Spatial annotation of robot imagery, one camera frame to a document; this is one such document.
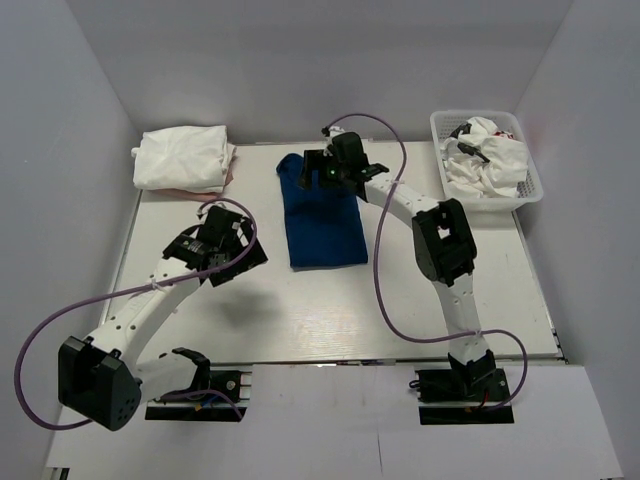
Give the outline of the white t-shirt red print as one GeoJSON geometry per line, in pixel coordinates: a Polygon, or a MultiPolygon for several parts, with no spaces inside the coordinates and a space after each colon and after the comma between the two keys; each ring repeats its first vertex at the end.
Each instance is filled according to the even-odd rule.
{"type": "Polygon", "coordinates": [[[488,164],[470,157],[454,146],[441,152],[447,184],[454,196],[463,199],[515,198],[518,185],[528,173],[527,148],[514,135],[499,129],[485,117],[471,117],[471,133],[461,135],[481,148],[490,159],[488,164]]]}

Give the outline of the white t-shirt black print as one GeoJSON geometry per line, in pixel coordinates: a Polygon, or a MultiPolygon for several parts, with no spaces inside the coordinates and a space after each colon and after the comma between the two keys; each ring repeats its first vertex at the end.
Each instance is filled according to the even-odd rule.
{"type": "Polygon", "coordinates": [[[440,146],[440,150],[442,152],[448,152],[451,146],[454,146],[458,149],[459,152],[468,155],[470,157],[477,157],[483,163],[488,164],[490,159],[485,156],[481,148],[477,145],[473,145],[470,140],[461,140],[461,135],[469,135],[471,133],[472,123],[470,120],[467,120],[465,123],[461,123],[458,125],[445,139],[445,141],[440,146]]]}

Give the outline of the blue mickey t-shirt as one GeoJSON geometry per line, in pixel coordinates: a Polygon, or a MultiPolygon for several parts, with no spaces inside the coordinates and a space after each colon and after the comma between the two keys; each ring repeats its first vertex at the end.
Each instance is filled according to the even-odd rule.
{"type": "Polygon", "coordinates": [[[303,157],[290,153],[276,167],[284,206],[290,267],[340,268],[369,261],[356,196],[340,189],[298,185],[303,157]]]}

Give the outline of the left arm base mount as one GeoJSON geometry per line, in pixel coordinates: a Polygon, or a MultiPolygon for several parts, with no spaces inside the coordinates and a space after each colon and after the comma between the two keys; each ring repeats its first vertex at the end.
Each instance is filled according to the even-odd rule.
{"type": "Polygon", "coordinates": [[[203,354],[186,348],[171,352],[194,368],[189,385],[171,386],[146,406],[145,419],[239,423],[249,405],[252,372],[248,367],[214,367],[203,354]]]}

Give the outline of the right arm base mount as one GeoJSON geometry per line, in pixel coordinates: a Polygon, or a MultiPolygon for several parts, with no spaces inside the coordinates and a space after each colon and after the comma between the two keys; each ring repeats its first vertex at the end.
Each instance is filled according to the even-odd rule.
{"type": "Polygon", "coordinates": [[[419,369],[408,388],[417,395],[423,426],[514,423],[513,409],[507,403],[511,392],[502,368],[473,386],[452,368],[419,369]]]}

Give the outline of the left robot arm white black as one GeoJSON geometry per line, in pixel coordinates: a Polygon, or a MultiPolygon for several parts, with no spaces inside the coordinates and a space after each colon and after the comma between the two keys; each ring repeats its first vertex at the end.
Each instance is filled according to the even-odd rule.
{"type": "Polygon", "coordinates": [[[150,400],[188,401],[208,396],[211,362],[175,347],[148,361],[143,350],[165,321],[204,283],[218,287],[267,262],[255,220],[221,206],[200,210],[200,223],[163,250],[142,290],[83,339],[69,337],[58,352],[60,402],[117,431],[150,400]]]}

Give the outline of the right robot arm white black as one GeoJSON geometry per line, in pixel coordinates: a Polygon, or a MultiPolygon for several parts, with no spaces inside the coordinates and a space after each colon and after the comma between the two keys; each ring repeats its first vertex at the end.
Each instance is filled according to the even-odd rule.
{"type": "Polygon", "coordinates": [[[411,229],[416,264],[436,290],[447,328],[446,336],[432,341],[449,343],[453,390],[466,399],[477,397],[496,365],[474,299],[477,247],[462,204],[432,199],[405,185],[386,166],[371,164],[357,133],[325,127],[322,134],[325,146],[304,152],[300,186],[308,189],[316,179],[321,188],[345,188],[380,207],[375,256],[388,214],[411,229]]]}

